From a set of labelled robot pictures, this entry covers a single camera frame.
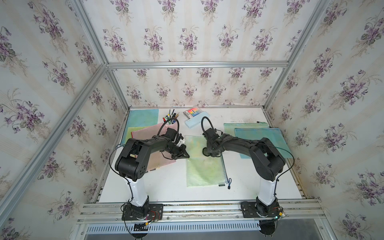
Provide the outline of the green and grey cleaning cloth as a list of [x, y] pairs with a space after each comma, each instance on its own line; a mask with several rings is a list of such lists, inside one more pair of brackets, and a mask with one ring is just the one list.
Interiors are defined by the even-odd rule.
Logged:
[[212, 152], [208, 148], [203, 148], [202, 153], [206, 157], [213, 157], [213, 158], [218, 158], [222, 156], [222, 153], [219, 152]]

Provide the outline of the pink mesh document bag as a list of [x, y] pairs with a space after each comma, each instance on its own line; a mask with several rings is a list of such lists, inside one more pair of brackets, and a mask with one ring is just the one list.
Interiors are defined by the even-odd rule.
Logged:
[[[137, 139], [137, 140], [151, 139], [153, 136], [155, 136], [158, 133], [161, 126], [162, 126], [162, 124], [157, 124], [154, 126], [150, 126], [150, 127], [146, 127], [146, 128], [137, 130], [137, 131], [133, 131], [132, 132], [132, 138]], [[166, 124], [162, 128], [160, 134], [161, 135], [165, 134], [168, 128], [172, 128], [172, 129], [176, 130], [177, 125], [176, 124], [173, 124], [173, 125]], [[165, 152], [165, 153], [155, 152], [155, 153], [151, 154], [150, 159], [149, 159], [149, 163], [148, 163], [148, 167], [147, 167], [147, 171], [152, 171], [152, 170], [155, 170], [155, 169], [158, 169], [160, 167], [170, 165], [170, 164], [173, 164], [176, 162], [176, 160], [167, 159], [168, 156], [169, 156], [169, 153], [167, 153], [167, 152]]]

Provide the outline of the light green document bag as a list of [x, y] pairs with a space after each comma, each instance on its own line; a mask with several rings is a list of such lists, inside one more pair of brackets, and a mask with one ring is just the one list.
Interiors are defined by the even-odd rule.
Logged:
[[203, 155], [207, 141], [203, 136], [186, 136], [187, 152], [187, 187], [221, 186], [228, 183], [224, 159]]

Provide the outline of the blue mesh document bag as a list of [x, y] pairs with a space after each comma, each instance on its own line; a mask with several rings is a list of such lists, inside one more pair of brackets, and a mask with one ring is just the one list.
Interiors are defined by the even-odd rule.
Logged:
[[159, 109], [130, 110], [121, 143], [125, 144], [132, 137], [134, 129], [156, 125], [158, 117]]

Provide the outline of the large teal document bag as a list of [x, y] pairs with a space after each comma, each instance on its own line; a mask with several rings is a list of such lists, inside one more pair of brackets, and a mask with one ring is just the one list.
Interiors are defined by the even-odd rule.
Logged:
[[264, 129], [242, 129], [235, 128], [235, 136], [246, 140], [261, 140], [268, 138], [272, 144], [278, 147], [279, 152], [286, 159], [291, 159], [292, 156], [285, 150], [291, 153], [283, 134], [279, 128], [264, 128]]

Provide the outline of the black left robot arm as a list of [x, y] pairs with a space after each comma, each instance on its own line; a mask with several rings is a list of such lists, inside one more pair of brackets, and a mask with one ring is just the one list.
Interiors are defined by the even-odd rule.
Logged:
[[115, 163], [115, 171], [127, 181], [131, 193], [129, 203], [138, 211], [149, 208], [149, 196], [141, 178], [147, 172], [151, 155], [157, 152], [169, 153], [170, 160], [190, 157], [184, 137], [177, 130], [168, 128], [164, 134], [158, 133], [150, 139], [129, 139]]

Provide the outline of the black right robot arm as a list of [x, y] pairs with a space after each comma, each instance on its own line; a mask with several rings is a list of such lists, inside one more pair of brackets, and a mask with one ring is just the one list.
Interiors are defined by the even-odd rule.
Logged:
[[256, 172], [261, 177], [260, 192], [256, 198], [256, 207], [261, 216], [266, 216], [278, 207], [276, 185], [278, 175], [283, 172], [286, 160], [268, 138], [246, 140], [229, 134], [217, 134], [210, 128], [203, 131], [207, 146], [203, 148], [206, 157], [220, 157], [230, 151], [250, 157]]

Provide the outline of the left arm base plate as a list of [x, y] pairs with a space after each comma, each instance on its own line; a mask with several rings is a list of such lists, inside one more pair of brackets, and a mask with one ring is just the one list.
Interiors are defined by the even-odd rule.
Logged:
[[123, 221], [158, 221], [163, 218], [163, 204], [144, 204], [136, 207], [131, 203], [125, 203], [121, 208]]

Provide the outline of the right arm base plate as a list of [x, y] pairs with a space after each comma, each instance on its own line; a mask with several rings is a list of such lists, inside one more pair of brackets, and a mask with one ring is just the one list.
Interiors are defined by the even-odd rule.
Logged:
[[274, 200], [269, 206], [256, 200], [255, 202], [242, 202], [241, 211], [244, 218], [279, 218], [283, 215], [284, 208], [279, 205], [277, 200]]

